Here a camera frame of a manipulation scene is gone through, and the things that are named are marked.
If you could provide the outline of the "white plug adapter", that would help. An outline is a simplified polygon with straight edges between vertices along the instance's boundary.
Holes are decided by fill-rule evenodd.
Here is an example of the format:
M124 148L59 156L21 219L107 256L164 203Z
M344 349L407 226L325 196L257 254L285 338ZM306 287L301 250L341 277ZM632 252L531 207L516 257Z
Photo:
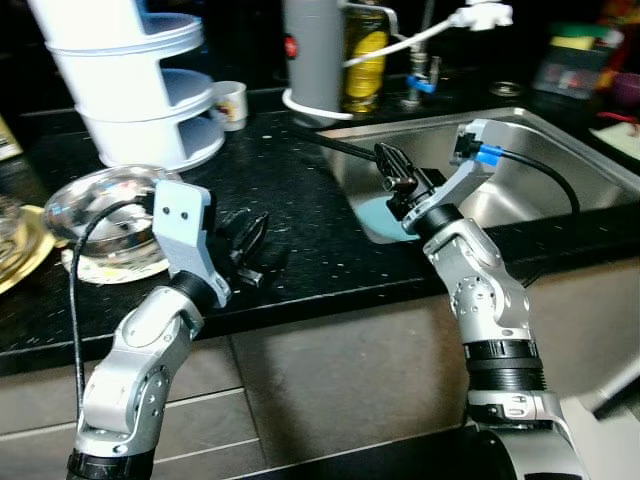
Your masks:
M465 0L465 5L449 15L447 22L454 28L471 31L511 26L513 8L502 0Z

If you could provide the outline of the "steel bowl holding utensils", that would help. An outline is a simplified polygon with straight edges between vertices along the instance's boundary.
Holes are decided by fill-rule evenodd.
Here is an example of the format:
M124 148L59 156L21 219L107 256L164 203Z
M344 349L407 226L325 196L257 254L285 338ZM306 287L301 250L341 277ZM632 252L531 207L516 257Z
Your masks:
M0 195L0 262L19 250L23 228L22 207L14 198Z

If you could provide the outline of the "white tiered plastic rack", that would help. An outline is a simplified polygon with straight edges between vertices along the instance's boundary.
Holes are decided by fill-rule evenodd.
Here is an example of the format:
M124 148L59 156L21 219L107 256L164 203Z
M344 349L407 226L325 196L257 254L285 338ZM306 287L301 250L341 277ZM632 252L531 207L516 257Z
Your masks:
M184 172L224 143L212 79L160 61L204 44L196 15L148 12L145 0L29 0L47 50L105 165Z

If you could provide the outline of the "small white printed mug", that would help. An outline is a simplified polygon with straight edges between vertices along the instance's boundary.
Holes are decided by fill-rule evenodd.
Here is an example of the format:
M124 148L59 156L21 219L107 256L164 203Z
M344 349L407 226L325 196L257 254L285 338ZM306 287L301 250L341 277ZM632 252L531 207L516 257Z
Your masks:
M210 114L223 131L242 131L248 119L246 83L237 81L212 83Z

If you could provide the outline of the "purple bowl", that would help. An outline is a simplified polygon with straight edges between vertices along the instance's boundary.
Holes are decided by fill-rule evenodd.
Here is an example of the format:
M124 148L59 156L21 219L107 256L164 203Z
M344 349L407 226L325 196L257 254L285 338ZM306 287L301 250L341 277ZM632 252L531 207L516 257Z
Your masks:
M617 73L611 84L611 97L622 109L637 108L640 105L640 74Z

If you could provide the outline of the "cream patterned plate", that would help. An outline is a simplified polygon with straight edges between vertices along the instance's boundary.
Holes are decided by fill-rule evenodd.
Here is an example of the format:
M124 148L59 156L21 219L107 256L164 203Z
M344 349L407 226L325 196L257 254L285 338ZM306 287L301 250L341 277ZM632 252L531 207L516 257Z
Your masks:
M166 273L169 261L157 244L95 257L83 253L78 266L79 282L95 285L115 285L137 282L159 273Z

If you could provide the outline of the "wide stainless steel bowl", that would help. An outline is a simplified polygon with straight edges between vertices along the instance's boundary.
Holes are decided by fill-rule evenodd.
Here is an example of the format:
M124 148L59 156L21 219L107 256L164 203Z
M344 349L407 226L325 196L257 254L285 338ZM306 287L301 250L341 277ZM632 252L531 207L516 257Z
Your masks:
M93 228L82 252L82 268L165 268L166 260L151 232L154 191L160 180L180 180L179 173L160 166L111 166L73 180L44 205L44 224L67 242L64 269L70 268L70 250L84 234L88 221L106 207L131 201L111 212Z

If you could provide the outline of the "grey cylindrical appliance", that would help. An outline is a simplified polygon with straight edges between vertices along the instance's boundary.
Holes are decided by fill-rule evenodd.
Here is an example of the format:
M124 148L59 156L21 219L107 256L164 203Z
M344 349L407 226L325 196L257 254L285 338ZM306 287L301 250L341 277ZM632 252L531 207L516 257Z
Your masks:
M343 0L282 0L285 59L291 101L320 111L324 122L340 113L344 54Z

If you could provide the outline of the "black floor mat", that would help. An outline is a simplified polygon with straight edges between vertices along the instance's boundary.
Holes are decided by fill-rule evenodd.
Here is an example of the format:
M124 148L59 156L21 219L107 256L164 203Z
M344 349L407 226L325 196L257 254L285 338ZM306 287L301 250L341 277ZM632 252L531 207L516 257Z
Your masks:
M463 480L471 428L411 436L230 480Z

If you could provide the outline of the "metal faucet with blue tape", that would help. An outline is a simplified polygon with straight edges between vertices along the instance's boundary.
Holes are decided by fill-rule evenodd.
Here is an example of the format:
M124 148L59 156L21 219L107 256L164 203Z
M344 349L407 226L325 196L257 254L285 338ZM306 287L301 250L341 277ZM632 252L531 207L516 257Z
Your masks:
M433 26L435 1L424 0L424 6L422 6L422 29L429 29ZM419 108L422 96L424 96L422 87L433 84L428 78L430 55L426 51L426 45L428 45L428 41L422 40L410 47L410 74L406 77L407 90L401 100L401 106L406 111Z

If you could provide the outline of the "clear container with sponges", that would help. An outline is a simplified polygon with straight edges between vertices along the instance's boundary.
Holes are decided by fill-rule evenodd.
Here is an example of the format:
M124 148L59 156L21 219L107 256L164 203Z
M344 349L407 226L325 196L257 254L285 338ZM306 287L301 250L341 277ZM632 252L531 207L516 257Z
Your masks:
M553 23L547 55L532 78L535 90L571 99L593 96L605 65L623 38L616 28Z

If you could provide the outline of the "yellow oil bottle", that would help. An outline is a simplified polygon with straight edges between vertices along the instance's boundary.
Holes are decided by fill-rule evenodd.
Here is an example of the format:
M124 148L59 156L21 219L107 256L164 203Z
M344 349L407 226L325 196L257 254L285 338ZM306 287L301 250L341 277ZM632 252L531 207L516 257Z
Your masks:
M358 58L384 49L390 44L389 22L381 10L351 8L346 13L346 55ZM346 68L342 108L343 113L371 113L378 108L378 95L383 83L384 58L374 58Z

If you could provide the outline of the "thin black rod utensil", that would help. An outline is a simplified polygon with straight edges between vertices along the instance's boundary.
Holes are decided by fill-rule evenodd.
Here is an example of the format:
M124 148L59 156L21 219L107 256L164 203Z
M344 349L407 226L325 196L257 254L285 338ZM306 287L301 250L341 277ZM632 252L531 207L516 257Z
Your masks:
M378 165L379 168L383 166L380 157L376 155L374 151L369 150L369 148L362 148L351 145L351 143L333 140L333 138L326 137L324 134L306 131L306 129L289 128L287 133L289 136L297 138L297 140L306 141L308 143L312 143L312 145L320 145L325 148L330 148L330 150L342 152L342 154L347 154L349 156L361 157L361 159L369 160L370 163Z

